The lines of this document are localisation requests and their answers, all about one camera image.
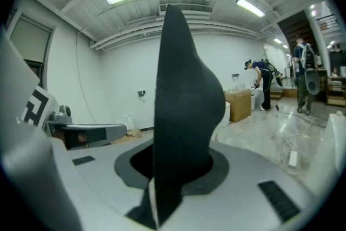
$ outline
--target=black cable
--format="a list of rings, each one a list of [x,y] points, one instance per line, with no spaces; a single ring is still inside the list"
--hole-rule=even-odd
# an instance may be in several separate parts
[[[312,123],[312,121],[308,121],[306,118],[301,117],[301,116],[298,116],[298,115],[293,114],[293,113],[281,112],[281,111],[279,111],[279,107],[278,107],[278,105],[275,105],[275,108],[276,108],[276,110],[277,110],[279,113],[283,113],[283,114],[287,114],[287,115],[293,115],[293,116],[300,117],[302,120],[305,120],[306,122],[308,122],[308,123],[310,123],[310,124],[312,124],[312,125],[315,125],[315,126],[321,127],[321,128],[326,128],[326,127],[327,127],[327,126],[321,126],[321,125],[318,125],[318,124],[314,124],[314,123]]]

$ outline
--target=railing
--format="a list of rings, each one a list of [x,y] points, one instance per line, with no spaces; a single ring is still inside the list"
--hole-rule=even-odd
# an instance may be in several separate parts
[[[337,24],[335,15],[318,18],[317,23],[322,31],[339,26],[339,24]]]

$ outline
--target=brown box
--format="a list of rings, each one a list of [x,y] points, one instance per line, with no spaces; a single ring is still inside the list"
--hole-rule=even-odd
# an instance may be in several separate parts
[[[119,138],[113,142],[111,142],[111,144],[114,143],[121,143],[121,142],[130,142],[133,140],[136,140],[138,138],[142,137],[142,132],[140,129],[133,129],[133,130],[129,130],[125,136],[123,136],[122,138]]]
[[[238,122],[251,114],[251,92],[249,89],[232,90],[225,93],[225,99],[230,103],[231,122]]]

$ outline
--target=dark shirt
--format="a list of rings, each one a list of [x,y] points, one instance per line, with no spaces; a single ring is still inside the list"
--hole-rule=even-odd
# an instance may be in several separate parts
[[[304,75],[305,74],[305,69],[303,68],[302,62],[301,62],[301,57],[303,54],[303,48],[301,48],[299,45],[294,47],[294,57],[299,58],[299,75]]]
[[[253,68],[258,67],[259,70],[260,70],[261,72],[262,72],[263,69],[265,69],[265,65],[264,65],[264,63],[261,62],[261,61],[254,61],[254,62],[252,63],[252,67],[253,67]]]

